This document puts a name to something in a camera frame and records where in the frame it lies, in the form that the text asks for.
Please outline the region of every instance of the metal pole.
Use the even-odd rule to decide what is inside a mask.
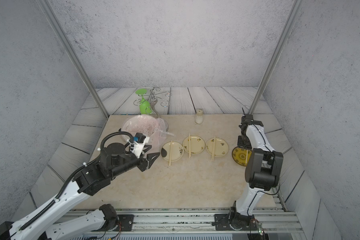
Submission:
[[[283,31],[281,32],[278,44],[275,48],[275,51],[273,52],[271,60],[269,61],[269,64],[264,73],[263,79],[261,80],[259,87],[257,89],[257,93],[254,97],[249,114],[254,113],[257,103],[259,102],[261,95],[263,94],[264,89],[268,84],[269,78],[271,77],[271,73],[272,73],[274,67],[276,66],[277,60],[279,59],[280,54],[283,50],[283,46],[284,46],[285,42],[287,41],[288,36],[291,33],[293,24],[296,21],[296,18],[298,17],[298,14],[301,10],[302,2],[303,2],[303,0],[295,0],[295,2],[293,3],[293,6],[291,9],[291,12],[289,13],[287,22],[285,23]]]
[[[93,99],[95,100],[96,104],[99,106],[101,111],[103,112],[104,116],[106,118],[109,117],[109,114],[104,107],[99,95],[97,94],[96,89],[93,87],[91,81],[89,80],[89,77],[87,73],[85,72],[82,64],[80,63],[77,55],[75,54],[71,44],[69,43],[67,36],[63,32],[55,14],[52,11],[51,6],[49,5],[47,0],[37,0],[41,10],[43,11],[45,17],[47,18],[49,24],[51,25],[53,31],[56,33],[57,37],[61,41],[61,44],[63,45],[65,51],[67,52],[69,59],[72,61],[73,65],[75,66],[76,70],[79,72],[81,79],[87,86],[90,94],[92,95]]]

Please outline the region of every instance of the gray wall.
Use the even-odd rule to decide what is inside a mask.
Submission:
[[[257,86],[293,0],[50,0],[97,88]]]
[[[45,168],[88,91],[35,0],[0,0],[0,223]]]
[[[360,239],[360,0],[305,0],[264,96],[345,239]]]

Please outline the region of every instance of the metal rail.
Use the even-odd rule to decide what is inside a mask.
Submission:
[[[257,89],[256,95],[253,99],[253,102],[251,104],[251,108],[249,110],[248,114],[253,114],[254,110],[256,109],[257,103],[259,102],[261,95],[264,92],[265,87],[268,84],[269,78],[271,77],[271,74],[273,72],[274,67],[276,66],[277,61],[279,60],[279,57],[281,55],[281,52],[283,50],[283,47],[288,40],[288,36],[291,33],[293,24],[296,21],[296,18],[298,17],[298,14],[301,10],[302,2],[304,0],[295,0],[293,3],[291,12],[289,13],[287,22],[285,23],[285,26],[283,28],[283,31],[281,32],[279,41],[276,45],[275,51],[273,52],[273,55],[271,57],[271,60],[269,61],[268,67],[265,70],[263,79],[261,80],[259,87]]]
[[[67,36],[65,35],[64,31],[62,30],[59,21],[57,20],[55,14],[52,11],[52,8],[47,0],[37,0],[41,10],[43,11],[45,17],[47,18],[49,24],[51,25],[53,31],[55,32],[56,36],[60,40],[61,44],[63,45],[65,51],[67,52],[69,59],[72,61],[73,65],[75,66],[76,70],[79,72],[79,75],[87,89],[89,90],[90,94],[92,95],[93,99],[95,100],[96,104],[101,109],[102,113],[106,118],[109,117],[109,113],[107,112],[104,104],[102,103],[99,95],[97,94],[96,89],[93,87],[91,80],[89,79],[87,73],[85,72],[82,64],[80,63],[75,51],[73,50],[71,44],[69,43]]]
[[[228,209],[181,209],[181,210],[133,210],[116,209],[117,214],[133,214],[133,233],[237,233],[237,231],[216,231],[211,225],[215,214],[228,214]],[[58,222],[65,222],[85,215],[88,210],[67,212]],[[257,209],[254,215],[263,224],[266,233],[303,233],[295,212],[274,209]]]

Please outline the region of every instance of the beige marble tabletop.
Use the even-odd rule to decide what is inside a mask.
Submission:
[[[111,115],[95,149],[106,135],[118,131],[129,117]],[[206,114],[202,124],[195,123],[194,115],[163,115],[162,118],[168,122],[168,131],[176,134],[175,137],[168,135],[165,142],[173,140],[182,144],[189,132],[205,142],[216,136],[228,143],[228,153],[211,161],[206,149],[191,158],[185,152],[171,166],[159,156],[149,170],[141,172],[135,167],[117,176],[110,185],[78,204],[75,209],[95,209],[102,204],[112,204],[118,209],[230,207],[242,195],[245,167],[237,164],[231,156],[240,134],[238,125],[241,114]],[[115,136],[105,146],[112,142],[125,143],[120,136]],[[98,155],[99,152],[95,150],[91,159]],[[257,206],[274,207],[273,197],[264,195]]]

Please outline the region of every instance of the small bottle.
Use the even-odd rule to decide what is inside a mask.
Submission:
[[[196,116],[195,116],[195,122],[197,124],[203,123],[203,110],[202,109],[197,109]]]

